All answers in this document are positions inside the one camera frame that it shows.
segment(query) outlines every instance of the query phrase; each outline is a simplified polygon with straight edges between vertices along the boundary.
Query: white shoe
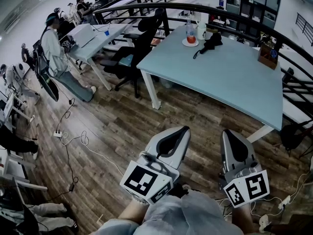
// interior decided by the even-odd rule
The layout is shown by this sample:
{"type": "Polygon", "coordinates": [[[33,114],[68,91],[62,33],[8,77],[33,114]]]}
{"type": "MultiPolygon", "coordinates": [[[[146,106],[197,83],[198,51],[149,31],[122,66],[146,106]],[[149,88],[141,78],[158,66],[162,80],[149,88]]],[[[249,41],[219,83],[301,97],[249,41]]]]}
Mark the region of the white shoe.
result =
{"type": "Polygon", "coordinates": [[[97,91],[97,88],[95,86],[91,86],[90,89],[92,90],[92,94],[95,94],[97,91]]]}
{"type": "Polygon", "coordinates": [[[39,147],[36,153],[33,153],[33,159],[36,160],[38,157],[38,153],[39,153],[39,147]]]}

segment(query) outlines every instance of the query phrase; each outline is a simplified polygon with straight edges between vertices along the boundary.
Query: power plug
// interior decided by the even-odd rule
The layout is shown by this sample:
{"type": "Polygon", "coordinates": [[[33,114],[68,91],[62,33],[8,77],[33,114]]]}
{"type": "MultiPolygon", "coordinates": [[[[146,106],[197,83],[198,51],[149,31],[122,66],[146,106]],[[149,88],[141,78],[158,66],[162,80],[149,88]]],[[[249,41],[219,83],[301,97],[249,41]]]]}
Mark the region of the power plug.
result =
{"type": "Polygon", "coordinates": [[[279,205],[278,208],[282,210],[286,205],[289,205],[290,203],[290,195],[287,196],[279,205]]]}
{"type": "Polygon", "coordinates": [[[62,135],[63,135],[62,131],[55,131],[55,132],[53,133],[53,136],[55,136],[55,137],[57,137],[57,138],[61,138],[62,135]]]}

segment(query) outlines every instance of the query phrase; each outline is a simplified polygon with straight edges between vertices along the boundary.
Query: light blue pants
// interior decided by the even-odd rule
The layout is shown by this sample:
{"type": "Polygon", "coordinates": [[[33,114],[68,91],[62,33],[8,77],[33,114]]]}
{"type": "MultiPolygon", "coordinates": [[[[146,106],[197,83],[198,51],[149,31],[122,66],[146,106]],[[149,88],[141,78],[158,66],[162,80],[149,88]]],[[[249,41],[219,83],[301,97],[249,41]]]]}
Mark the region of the light blue pants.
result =
{"type": "Polygon", "coordinates": [[[90,88],[83,87],[78,80],[73,77],[69,72],[60,72],[53,77],[55,80],[63,84],[70,92],[82,101],[90,102],[93,97],[92,90],[90,88]]]}

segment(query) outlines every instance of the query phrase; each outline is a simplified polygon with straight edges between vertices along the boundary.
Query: plastic bottle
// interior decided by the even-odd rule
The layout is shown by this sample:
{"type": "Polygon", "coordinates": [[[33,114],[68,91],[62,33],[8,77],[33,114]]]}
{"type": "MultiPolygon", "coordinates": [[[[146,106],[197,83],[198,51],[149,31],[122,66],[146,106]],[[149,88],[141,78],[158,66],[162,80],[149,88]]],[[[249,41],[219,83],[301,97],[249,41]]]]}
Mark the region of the plastic bottle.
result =
{"type": "Polygon", "coordinates": [[[190,44],[193,44],[196,41],[196,37],[194,34],[194,28],[191,24],[190,19],[187,20],[187,24],[186,24],[186,37],[187,37],[187,41],[190,44]]]}

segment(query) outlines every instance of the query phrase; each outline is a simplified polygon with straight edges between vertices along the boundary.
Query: wooden floor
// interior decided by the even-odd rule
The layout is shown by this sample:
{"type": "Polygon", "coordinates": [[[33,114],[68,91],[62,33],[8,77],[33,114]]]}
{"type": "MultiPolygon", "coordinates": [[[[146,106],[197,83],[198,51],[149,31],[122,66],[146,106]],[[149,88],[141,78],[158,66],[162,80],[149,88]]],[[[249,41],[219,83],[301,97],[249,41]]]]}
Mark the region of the wooden floor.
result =
{"type": "MultiPolygon", "coordinates": [[[[157,111],[151,107],[143,81],[139,82],[141,98],[135,99],[134,89],[130,84],[118,92],[107,91],[90,67],[86,67],[81,76],[74,69],[72,74],[83,85],[97,86],[98,91],[90,103],[76,100],[70,110],[70,117],[62,120],[60,130],[68,133],[68,139],[80,136],[86,130],[89,148],[105,155],[124,172],[129,162],[138,158],[153,135],[170,127],[187,125],[191,129],[191,142],[179,167],[180,180],[215,199],[224,197],[219,192],[217,183],[217,175],[222,166],[221,131],[229,128],[248,137],[262,126],[260,122],[233,108],[181,86],[166,89],[156,83],[157,95],[162,101],[162,107],[157,111]]],[[[114,75],[103,74],[111,84],[116,85],[119,82],[114,75]]],[[[26,109],[26,113],[34,114],[36,118],[27,126],[25,119],[21,117],[17,132],[31,138],[38,132],[40,154],[36,161],[37,167],[27,170],[27,174],[32,183],[48,187],[46,193],[35,193],[35,202],[39,204],[66,192],[72,182],[66,148],[60,140],[53,137],[53,132],[69,104],[62,93],[58,102],[48,97],[32,71],[27,76],[31,78],[29,87],[39,92],[42,99],[35,107],[28,100],[30,107],[26,109]]],[[[68,97],[72,97],[63,86],[60,85],[60,88],[68,97]]],[[[279,142],[278,132],[273,131],[253,146],[257,159],[268,172],[269,198],[277,196],[284,199],[295,192],[299,176],[309,170],[309,158],[299,160],[298,156],[311,141],[305,140],[292,152],[291,157],[282,146],[273,146],[279,142]]],[[[80,234],[85,235],[100,227],[97,220],[101,216],[100,224],[117,217],[131,198],[119,186],[122,176],[118,170],[103,157],[90,152],[79,139],[68,145],[68,152],[74,176],[79,178],[79,182],[75,185],[74,192],[53,201],[71,204],[77,216],[80,234]]],[[[32,160],[30,155],[26,155],[26,159],[32,160]]],[[[283,222],[288,222],[293,213],[313,214],[313,199],[309,199],[308,190],[309,187],[303,188],[294,203],[287,206],[283,213],[283,222]]],[[[277,214],[278,203],[278,200],[259,201],[253,213],[277,214]]],[[[270,217],[270,220],[279,222],[280,218],[278,215],[270,217]]]]}

